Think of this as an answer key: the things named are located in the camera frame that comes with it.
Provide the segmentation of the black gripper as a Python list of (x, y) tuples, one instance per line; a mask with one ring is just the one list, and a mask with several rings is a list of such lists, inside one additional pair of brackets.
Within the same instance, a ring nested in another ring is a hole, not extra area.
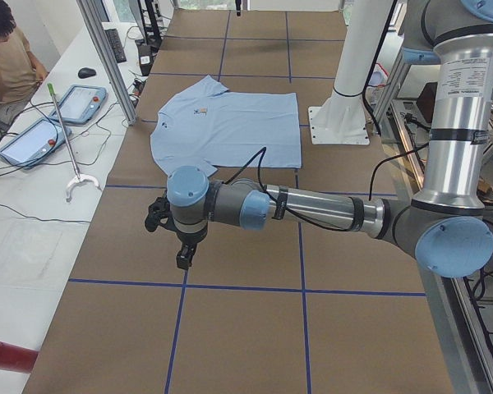
[(176, 256), (176, 264), (180, 269), (189, 269), (192, 266), (192, 260), (196, 253), (196, 248), (207, 236), (208, 231), (202, 229), (194, 233), (177, 232), (177, 238), (181, 241), (182, 246)]

